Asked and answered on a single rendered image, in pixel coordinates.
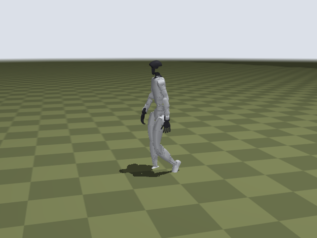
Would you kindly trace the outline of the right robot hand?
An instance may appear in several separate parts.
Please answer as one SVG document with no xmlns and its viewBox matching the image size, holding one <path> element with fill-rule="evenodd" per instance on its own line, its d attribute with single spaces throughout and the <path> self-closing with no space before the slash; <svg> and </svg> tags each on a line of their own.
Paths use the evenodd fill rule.
<svg viewBox="0 0 317 238">
<path fill-rule="evenodd" d="M 146 108 L 143 108 L 143 110 L 142 110 L 142 115 L 141 115 L 141 123 L 142 123 L 142 124 L 145 124 L 145 123 L 144 123 L 145 114 L 146 114 Z"/>
</svg>

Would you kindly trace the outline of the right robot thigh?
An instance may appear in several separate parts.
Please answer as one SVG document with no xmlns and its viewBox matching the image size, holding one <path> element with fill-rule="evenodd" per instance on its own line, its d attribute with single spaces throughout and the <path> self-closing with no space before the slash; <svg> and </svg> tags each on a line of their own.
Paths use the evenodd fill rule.
<svg viewBox="0 0 317 238">
<path fill-rule="evenodd" d="M 153 128 L 154 128 L 155 120 L 156 118 L 154 117 L 154 112 L 151 112 L 149 115 L 149 120 L 148 120 L 148 135 L 149 135 L 149 140 L 152 142 L 152 144 L 153 144 Z"/>
</svg>

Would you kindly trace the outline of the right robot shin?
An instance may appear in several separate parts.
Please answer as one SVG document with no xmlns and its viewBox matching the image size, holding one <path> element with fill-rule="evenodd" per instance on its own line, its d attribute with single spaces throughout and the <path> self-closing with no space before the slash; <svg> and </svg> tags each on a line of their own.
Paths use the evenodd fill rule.
<svg viewBox="0 0 317 238">
<path fill-rule="evenodd" d="M 151 153 L 153 166 L 157 167 L 158 166 L 158 155 L 156 154 L 156 152 L 154 150 L 154 146 L 153 146 L 151 141 L 150 141 L 150 153 Z"/>
</svg>

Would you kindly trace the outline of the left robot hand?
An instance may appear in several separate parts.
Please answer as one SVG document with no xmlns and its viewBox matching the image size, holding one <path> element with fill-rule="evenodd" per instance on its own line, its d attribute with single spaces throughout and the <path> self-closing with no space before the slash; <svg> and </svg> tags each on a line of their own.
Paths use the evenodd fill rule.
<svg viewBox="0 0 317 238">
<path fill-rule="evenodd" d="M 167 131 L 167 133 L 168 133 L 168 131 L 170 132 L 170 123 L 169 123 L 170 119 L 165 120 L 165 116 L 164 116 L 164 121 L 165 122 L 163 123 L 163 126 L 164 126 L 163 132 L 165 131 L 165 133 L 166 133 L 166 131 Z M 163 126 L 161 127 L 161 129 L 163 128 Z"/>
</svg>

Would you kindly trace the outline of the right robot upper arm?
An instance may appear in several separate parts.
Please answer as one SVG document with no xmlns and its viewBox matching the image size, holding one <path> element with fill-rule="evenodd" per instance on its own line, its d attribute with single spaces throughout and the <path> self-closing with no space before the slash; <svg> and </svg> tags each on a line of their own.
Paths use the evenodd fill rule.
<svg viewBox="0 0 317 238">
<path fill-rule="evenodd" d="M 149 98 L 154 99 L 152 89 L 151 89 L 151 93 L 149 94 Z"/>
</svg>

